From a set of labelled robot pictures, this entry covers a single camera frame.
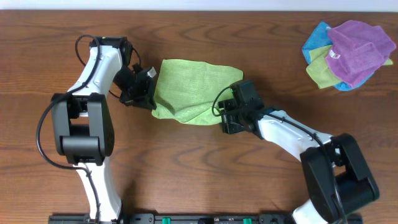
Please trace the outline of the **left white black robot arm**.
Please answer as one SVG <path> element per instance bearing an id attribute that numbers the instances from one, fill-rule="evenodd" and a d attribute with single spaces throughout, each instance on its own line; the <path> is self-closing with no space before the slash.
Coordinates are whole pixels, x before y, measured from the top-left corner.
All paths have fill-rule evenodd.
<path id="1" fill-rule="evenodd" d="M 90 204 L 86 215 L 51 215 L 49 223 L 122 223 L 123 203 L 109 164 L 114 128 L 107 104 L 112 84 L 125 106 L 156 108 L 156 71 L 130 64 L 136 49 L 127 37 L 93 37 L 90 57 L 79 79 L 66 93 L 56 93 L 45 113 L 52 115 L 55 146 L 83 182 Z"/>

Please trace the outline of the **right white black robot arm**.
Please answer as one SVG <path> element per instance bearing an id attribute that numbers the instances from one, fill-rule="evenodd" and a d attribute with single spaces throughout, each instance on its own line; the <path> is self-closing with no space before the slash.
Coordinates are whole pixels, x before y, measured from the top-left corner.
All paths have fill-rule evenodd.
<path id="1" fill-rule="evenodd" d="M 272 142 L 301 162 L 309 199 L 296 208 L 293 223 L 351 223 L 351 214 L 380 196 L 379 188 L 354 137 L 320 133 L 285 111 L 260 102 L 218 103 L 223 131 L 247 131 Z"/>

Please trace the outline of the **light green microfiber cloth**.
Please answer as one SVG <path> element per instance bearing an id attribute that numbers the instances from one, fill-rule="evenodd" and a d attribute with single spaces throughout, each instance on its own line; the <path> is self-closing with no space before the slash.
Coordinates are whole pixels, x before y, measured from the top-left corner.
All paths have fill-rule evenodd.
<path id="1" fill-rule="evenodd" d="M 157 108 L 152 116 L 174 119 L 182 124 L 211 126 L 221 122 L 211 107 L 215 99 L 231 99 L 230 91 L 222 91 L 243 79 L 243 71 L 224 65 L 212 65 L 182 59 L 162 61 L 154 100 Z"/>

